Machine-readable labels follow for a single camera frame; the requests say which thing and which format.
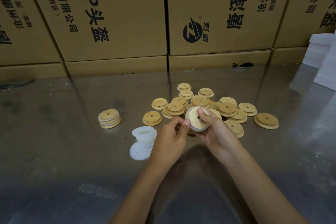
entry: person's right hand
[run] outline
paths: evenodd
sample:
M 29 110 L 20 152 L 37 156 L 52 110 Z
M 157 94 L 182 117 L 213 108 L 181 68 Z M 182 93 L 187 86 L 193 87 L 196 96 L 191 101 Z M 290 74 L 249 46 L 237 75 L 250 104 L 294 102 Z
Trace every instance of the person's right hand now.
M 223 164 L 231 158 L 232 151 L 238 150 L 241 146 L 236 135 L 219 119 L 213 112 L 210 115 L 204 113 L 202 108 L 198 109 L 199 117 L 210 126 L 202 132 L 195 132 L 195 135 L 207 145 L 212 154 Z

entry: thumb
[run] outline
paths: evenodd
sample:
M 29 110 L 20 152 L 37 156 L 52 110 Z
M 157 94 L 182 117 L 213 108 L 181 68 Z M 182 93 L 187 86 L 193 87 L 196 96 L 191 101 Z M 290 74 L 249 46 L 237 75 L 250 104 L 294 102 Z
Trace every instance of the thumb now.
M 207 115 L 202 108 L 198 109 L 198 114 L 202 120 L 209 123 L 210 125 L 214 125 L 218 118 L 214 118 L 212 116 Z
M 177 138 L 185 140 L 187 138 L 187 132 L 189 130 L 189 127 L 190 127 L 190 120 L 185 120 L 181 125 Z

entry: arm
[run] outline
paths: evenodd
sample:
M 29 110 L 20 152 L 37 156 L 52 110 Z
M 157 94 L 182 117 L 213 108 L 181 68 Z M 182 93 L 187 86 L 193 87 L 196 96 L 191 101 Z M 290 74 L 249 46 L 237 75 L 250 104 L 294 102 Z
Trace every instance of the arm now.
M 181 129 L 176 135 L 176 125 Z M 142 171 L 110 224 L 145 223 L 156 190 L 186 145 L 190 121 L 173 118 L 158 132 L 146 168 Z
M 215 115 L 199 116 L 207 131 L 197 133 L 214 156 L 228 169 L 255 219 L 260 224 L 308 223 L 287 201 L 265 172 L 240 144 L 230 128 Z

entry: hand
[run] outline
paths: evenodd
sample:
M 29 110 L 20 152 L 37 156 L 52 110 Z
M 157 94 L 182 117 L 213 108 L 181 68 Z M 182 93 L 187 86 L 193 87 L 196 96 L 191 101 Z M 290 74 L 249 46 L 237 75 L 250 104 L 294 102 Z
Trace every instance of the hand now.
M 233 150 L 241 146 L 236 135 L 219 119 L 214 113 L 210 115 L 204 113 L 202 108 L 198 109 L 199 117 L 210 124 L 209 128 L 202 132 L 195 132 L 195 135 L 207 145 L 212 154 L 223 164 L 230 158 Z
M 178 134 L 175 131 L 177 125 L 181 126 Z M 167 172 L 183 153 L 189 126 L 190 120 L 183 120 L 179 116 L 164 125 L 157 133 L 148 165 Z

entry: forearm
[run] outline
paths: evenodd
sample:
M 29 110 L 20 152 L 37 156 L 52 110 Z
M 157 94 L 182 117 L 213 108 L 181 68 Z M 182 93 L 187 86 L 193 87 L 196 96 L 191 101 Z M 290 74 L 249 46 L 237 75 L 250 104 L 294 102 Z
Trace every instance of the forearm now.
M 242 146 L 230 150 L 223 164 L 258 223 L 307 223 Z
M 147 165 L 110 224 L 145 223 L 150 206 L 166 171 Z

